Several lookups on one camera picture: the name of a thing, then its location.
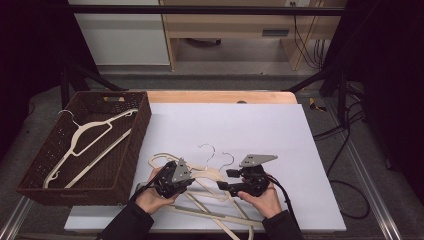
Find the gray floor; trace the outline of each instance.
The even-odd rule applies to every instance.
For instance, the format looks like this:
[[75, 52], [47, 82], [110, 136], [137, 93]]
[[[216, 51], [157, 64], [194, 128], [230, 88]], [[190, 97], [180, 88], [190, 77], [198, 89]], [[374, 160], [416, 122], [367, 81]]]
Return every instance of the gray floor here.
[[[145, 71], [139, 68], [137, 74], [122, 75], [125, 71], [118, 68], [119, 71], [107, 69], [104, 77], [130, 89], [280, 90], [293, 86], [315, 72], [305, 64], [298, 72], [289, 71], [287, 59], [276, 52], [282, 52], [277, 40], [223, 40], [219, 46], [183, 41], [175, 72], [159, 68]], [[335, 126], [328, 111], [309, 108], [309, 97], [317, 96], [315, 90], [319, 84], [297, 94], [298, 102], [304, 106], [312, 134]], [[101, 86], [93, 82], [90, 85], [101, 89]], [[325, 101], [334, 102], [335, 97]], [[0, 225], [6, 222], [19, 201], [20, 195], [15, 192], [15, 188], [47, 137], [56, 113], [61, 109], [59, 89], [54, 88], [35, 96], [30, 106], [34, 106], [34, 111], [26, 119], [15, 143], [0, 162]], [[386, 169], [384, 155], [366, 122], [359, 121], [352, 126], [351, 139], [403, 239], [424, 239], [424, 208], [402, 174]], [[324, 168], [327, 169], [342, 144], [342, 138], [335, 135], [316, 144]], [[330, 179], [343, 180], [361, 188], [346, 152], [343, 152], [334, 166]], [[344, 211], [352, 215], [364, 212], [364, 201], [355, 191], [340, 185], [333, 185], [333, 190]], [[63, 230], [69, 211], [68, 207], [46, 207], [34, 203], [22, 224], [18, 238], [26, 239], [23, 235], [25, 233], [74, 235]], [[305, 236], [307, 239], [385, 239], [373, 212], [363, 220], [346, 217], [344, 220], [346, 232]]]

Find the white cabinet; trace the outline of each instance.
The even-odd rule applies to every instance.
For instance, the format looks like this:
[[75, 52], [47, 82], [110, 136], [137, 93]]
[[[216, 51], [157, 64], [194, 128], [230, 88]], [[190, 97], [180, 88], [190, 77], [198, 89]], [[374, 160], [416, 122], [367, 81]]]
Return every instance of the white cabinet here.
[[[69, 0], [69, 4], [158, 5], [157, 0]], [[169, 65], [159, 14], [75, 14], [97, 65]]]

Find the black sleeve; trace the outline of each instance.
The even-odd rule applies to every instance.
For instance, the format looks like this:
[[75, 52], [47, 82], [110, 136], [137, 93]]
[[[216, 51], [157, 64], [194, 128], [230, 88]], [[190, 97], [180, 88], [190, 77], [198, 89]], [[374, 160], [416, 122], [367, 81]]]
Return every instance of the black sleeve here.
[[302, 233], [287, 210], [272, 218], [265, 218], [262, 221], [262, 224], [264, 225], [265, 231], [271, 240], [304, 239]]
[[97, 240], [142, 240], [153, 225], [152, 217], [135, 202], [128, 205], [109, 223]]

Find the clothes hanger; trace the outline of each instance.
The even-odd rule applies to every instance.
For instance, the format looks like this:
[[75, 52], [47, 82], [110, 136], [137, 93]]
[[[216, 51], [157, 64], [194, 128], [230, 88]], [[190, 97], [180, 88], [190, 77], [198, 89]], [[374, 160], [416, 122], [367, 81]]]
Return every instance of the clothes hanger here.
[[[155, 154], [151, 159], [149, 159], [149, 165], [153, 168], [159, 167], [154, 160], [158, 158], [165, 157], [167, 161], [178, 161], [179, 158], [168, 154], [168, 153], [159, 153]], [[239, 239], [225, 224], [222, 223], [222, 221], [227, 222], [235, 222], [239, 224], [244, 224], [249, 226], [249, 240], [253, 239], [254, 233], [253, 233], [253, 226], [262, 226], [261, 222], [249, 220], [247, 214], [243, 211], [243, 209], [238, 205], [238, 203], [234, 200], [233, 197], [228, 192], [224, 192], [225, 196], [219, 196], [214, 191], [212, 191], [208, 186], [203, 184], [199, 178], [208, 178], [212, 181], [225, 181], [225, 178], [222, 174], [219, 173], [219, 170], [215, 168], [208, 168], [207, 166], [200, 166], [191, 164], [189, 162], [186, 162], [187, 167], [190, 171], [197, 170], [195, 172], [191, 173], [191, 177], [195, 178], [196, 182], [198, 182], [202, 187], [204, 187], [208, 193], [202, 193], [202, 192], [193, 192], [193, 191], [186, 191], [183, 194], [190, 199], [201, 211], [198, 211], [196, 209], [192, 208], [185, 208], [185, 207], [179, 207], [179, 206], [167, 206], [166, 209], [174, 212], [179, 213], [186, 213], [189, 215], [199, 216], [199, 217], [205, 217], [212, 219], [221, 229], [223, 229], [233, 240]], [[197, 200], [193, 195], [200, 195], [210, 198], [215, 198], [220, 201], [230, 200], [230, 202], [234, 205], [234, 207], [238, 210], [241, 217], [234, 217], [234, 216], [225, 216], [223, 214], [215, 214], [211, 213], [199, 200]]]
[[[65, 153], [65, 155], [62, 157], [62, 159], [56, 164], [56, 166], [52, 169], [52, 171], [47, 175], [47, 177], [44, 180], [43, 183], [43, 188], [48, 188], [49, 187], [49, 183], [55, 179], [57, 179], [57, 177], [59, 176], [59, 168], [65, 163], [65, 161], [68, 159], [69, 156], [75, 156], [78, 157], [81, 154], [83, 154], [87, 149], [89, 149], [93, 144], [95, 144], [98, 140], [100, 140], [104, 135], [106, 135], [106, 133], [108, 133], [110, 130], [112, 130], [113, 126], [111, 124], [111, 122], [121, 118], [121, 117], [128, 117], [131, 116], [133, 113], [138, 112], [138, 109], [129, 109], [125, 112], [122, 112], [112, 118], [109, 118], [108, 120], [102, 121], [102, 122], [89, 122], [86, 123], [82, 126], [78, 125], [75, 121], [74, 121], [74, 115], [72, 114], [72, 112], [68, 111], [68, 110], [62, 110], [61, 112], [69, 112], [72, 115], [72, 122], [74, 124], [76, 124], [78, 126], [77, 131], [73, 134], [72, 139], [71, 139], [71, 146], [69, 147], [69, 150]], [[93, 142], [91, 142], [87, 147], [85, 147], [83, 150], [81, 150], [79, 153], [75, 153], [74, 152], [74, 148], [77, 145], [78, 139], [79, 137], [88, 129], [93, 128], [93, 127], [97, 127], [97, 126], [101, 126], [101, 125], [108, 125], [109, 128], [106, 129], [106, 131], [104, 131], [99, 137], [97, 137]]]
[[96, 163], [98, 163], [106, 154], [108, 154], [116, 145], [118, 145], [122, 140], [124, 140], [128, 135], [130, 135], [131, 129], [126, 131], [122, 136], [120, 136], [118, 139], [116, 139], [115, 142], [113, 142], [109, 147], [107, 147], [98, 157], [96, 157], [90, 164], [88, 164], [87, 167], [85, 167], [74, 179], [72, 179], [71, 182], [68, 183], [68, 185], [65, 186], [65, 188], [71, 188], [74, 186], [75, 183], [77, 183]]

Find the hanger hook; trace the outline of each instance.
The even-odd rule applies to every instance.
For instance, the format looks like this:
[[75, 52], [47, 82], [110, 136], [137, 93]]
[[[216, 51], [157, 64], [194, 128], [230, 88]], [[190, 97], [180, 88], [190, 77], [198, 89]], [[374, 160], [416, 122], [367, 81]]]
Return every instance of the hanger hook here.
[[73, 122], [75, 125], [77, 125], [78, 127], [81, 127], [78, 123], [76, 123], [76, 122], [74, 121], [74, 117], [75, 117], [75, 115], [74, 115], [71, 111], [69, 111], [69, 110], [61, 110], [61, 111], [59, 111], [57, 114], [59, 115], [61, 112], [68, 112], [68, 113], [70, 113], [70, 114], [72, 115], [72, 122]]
[[208, 169], [208, 162], [209, 162], [209, 160], [211, 160], [212, 158], [213, 158], [213, 156], [215, 156], [215, 147], [214, 146], [212, 146], [211, 144], [209, 144], [209, 143], [205, 143], [205, 144], [202, 144], [202, 145], [200, 145], [200, 146], [198, 146], [199, 148], [202, 148], [203, 146], [205, 146], [205, 145], [208, 145], [208, 146], [210, 146], [210, 147], [212, 147], [212, 149], [213, 149], [213, 153], [212, 153], [212, 155], [208, 158], [208, 160], [206, 160], [206, 170]]
[[234, 163], [234, 156], [233, 156], [231, 153], [225, 153], [225, 152], [222, 152], [222, 154], [224, 154], [224, 155], [230, 155], [230, 156], [233, 158], [233, 161], [232, 161], [231, 163], [229, 163], [229, 164], [224, 164], [224, 165], [222, 165], [222, 167], [220, 167], [220, 168], [219, 168], [219, 171], [221, 171], [221, 169], [222, 169], [223, 167], [230, 166], [231, 164], [233, 164], [233, 163]]

